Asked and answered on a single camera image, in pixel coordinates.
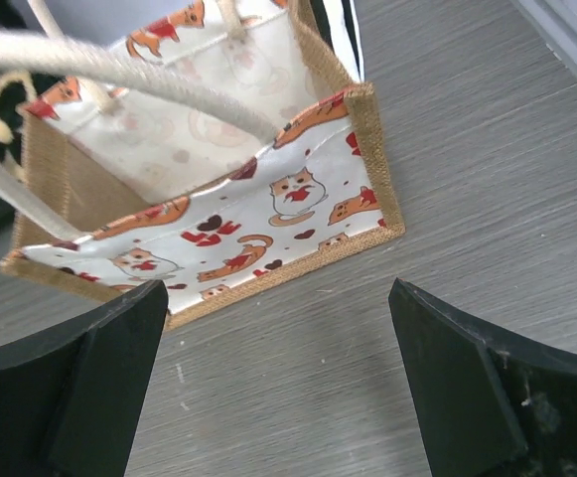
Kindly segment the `cat print canvas bag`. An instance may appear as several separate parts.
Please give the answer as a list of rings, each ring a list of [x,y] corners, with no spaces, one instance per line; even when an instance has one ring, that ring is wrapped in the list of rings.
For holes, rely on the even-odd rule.
[[[170,328],[403,235],[374,88],[310,1],[195,1],[110,48],[0,30],[21,106],[3,273],[107,301],[160,280]]]

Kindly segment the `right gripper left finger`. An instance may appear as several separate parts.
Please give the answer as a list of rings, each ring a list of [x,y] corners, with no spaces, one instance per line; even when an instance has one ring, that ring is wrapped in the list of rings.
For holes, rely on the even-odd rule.
[[[122,476],[168,313],[146,282],[0,346],[0,476]]]

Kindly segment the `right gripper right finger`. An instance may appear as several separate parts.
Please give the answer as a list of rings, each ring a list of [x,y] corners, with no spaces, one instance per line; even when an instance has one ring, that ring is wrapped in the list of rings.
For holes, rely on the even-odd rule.
[[[397,279],[388,297],[434,476],[577,476],[577,354]]]

